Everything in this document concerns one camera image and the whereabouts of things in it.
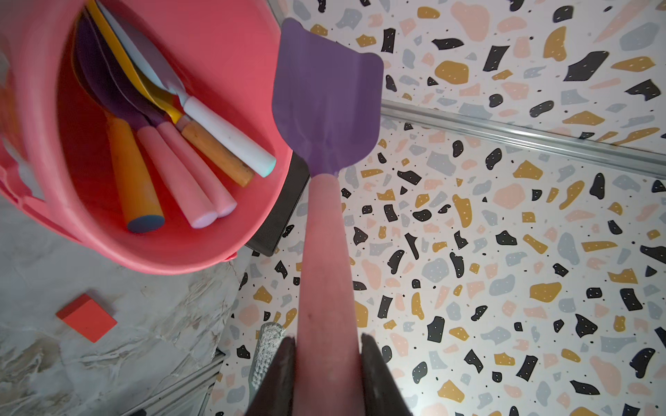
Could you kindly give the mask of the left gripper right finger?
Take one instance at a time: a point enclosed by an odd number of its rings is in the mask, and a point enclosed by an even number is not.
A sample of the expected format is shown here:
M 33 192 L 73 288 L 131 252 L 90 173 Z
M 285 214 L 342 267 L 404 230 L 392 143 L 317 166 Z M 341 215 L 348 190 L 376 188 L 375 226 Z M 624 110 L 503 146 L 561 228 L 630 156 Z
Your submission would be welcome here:
M 411 412 L 384 362 L 376 340 L 361 335 L 362 386 L 367 416 L 410 416 Z

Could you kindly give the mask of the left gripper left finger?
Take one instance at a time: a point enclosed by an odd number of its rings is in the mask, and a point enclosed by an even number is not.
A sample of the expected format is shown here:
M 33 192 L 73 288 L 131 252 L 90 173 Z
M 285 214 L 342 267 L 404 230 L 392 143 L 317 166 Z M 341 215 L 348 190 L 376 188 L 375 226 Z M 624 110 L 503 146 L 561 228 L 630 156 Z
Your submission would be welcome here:
M 292 415 L 295 375 L 296 340 L 286 337 L 277 348 L 246 415 Z

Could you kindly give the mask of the yellow trowel blue handle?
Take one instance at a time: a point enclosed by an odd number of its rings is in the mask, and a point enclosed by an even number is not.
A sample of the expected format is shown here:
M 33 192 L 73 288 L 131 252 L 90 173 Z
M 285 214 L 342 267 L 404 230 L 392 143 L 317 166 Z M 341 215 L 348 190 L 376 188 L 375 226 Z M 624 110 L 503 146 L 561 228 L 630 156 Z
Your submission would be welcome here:
M 156 231 L 165 223 L 164 213 L 135 140 L 135 131 L 145 128 L 148 122 L 116 87 L 94 21 L 86 10 L 77 30 L 76 48 L 88 86 L 109 113 L 112 164 L 127 228 L 137 234 Z

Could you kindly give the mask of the purple trowel pink handle back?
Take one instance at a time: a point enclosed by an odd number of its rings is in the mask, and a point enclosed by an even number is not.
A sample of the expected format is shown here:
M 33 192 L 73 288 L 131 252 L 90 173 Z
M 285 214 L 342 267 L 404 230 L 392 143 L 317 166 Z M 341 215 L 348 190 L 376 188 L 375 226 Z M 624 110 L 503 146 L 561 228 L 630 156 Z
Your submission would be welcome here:
M 365 159 L 380 134 L 383 61 L 281 26 L 272 112 L 310 173 L 299 286 L 294 412 L 364 413 L 362 364 L 338 175 Z

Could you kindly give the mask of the purple trowel pink handle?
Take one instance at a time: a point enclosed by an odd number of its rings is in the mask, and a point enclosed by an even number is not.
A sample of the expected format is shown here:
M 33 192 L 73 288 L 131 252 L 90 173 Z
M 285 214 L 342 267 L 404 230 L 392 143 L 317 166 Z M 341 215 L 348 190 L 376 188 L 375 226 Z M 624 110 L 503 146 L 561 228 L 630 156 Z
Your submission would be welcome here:
M 75 51 L 88 86 L 107 110 L 138 133 L 140 143 L 189 225 L 194 229 L 211 225 L 218 218 L 212 201 L 157 129 L 173 124 L 147 100 L 141 99 L 136 106 L 123 94 L 110 68 L 113 54 L 105 51 L 102 41 L 90 13 L 83 11 L 76 29 Z
M 133 85 L 121 67 L 121 63 L 118 61 L 113 49 L 109 47 L 107 39 L 95 25 L 93 25 L 93 31 L 113 82 L 116 88 L 119 89 L 123 99 L 133 109 L 138 110 L 161 134 L 170 149 L 180 160 L 180 163 L 187 168 L 189 174 L 198 183 L 199 188 L 211 201 L 218 217 L 222 218 L 232 213 L 237 206 L 237 202 L 232 195 L 223 186 L 208 164 L 190 146 L 190 142 L 182 135 L 182 131 L 178 130 L 177 126 L 169 120 L 168 115 L 162 110 L 157 109 L 149 99 L 135 88 L 135 85 Z
M 364 413 L 362 364 L 338 175 L 365 159 L 380 134 L 383 61 L 281 26 L 272 112 L 310 173 L 299 286 L 294 412 Z

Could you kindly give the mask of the light blue trowel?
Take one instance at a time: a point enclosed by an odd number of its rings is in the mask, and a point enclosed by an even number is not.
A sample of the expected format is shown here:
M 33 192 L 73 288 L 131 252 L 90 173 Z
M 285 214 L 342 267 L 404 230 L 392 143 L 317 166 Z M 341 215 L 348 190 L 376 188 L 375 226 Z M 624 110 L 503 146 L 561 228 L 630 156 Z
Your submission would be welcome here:
M 189 95 L 152 41 L 101 3 L 89 1 L 86 8 L 122 70 L 145 98 L 164 110 L 174 122 L 182 121 L 187 115 L 194 118 L 218 143 L 261 177 L 273 172 L 276 158 L 198 98 Z

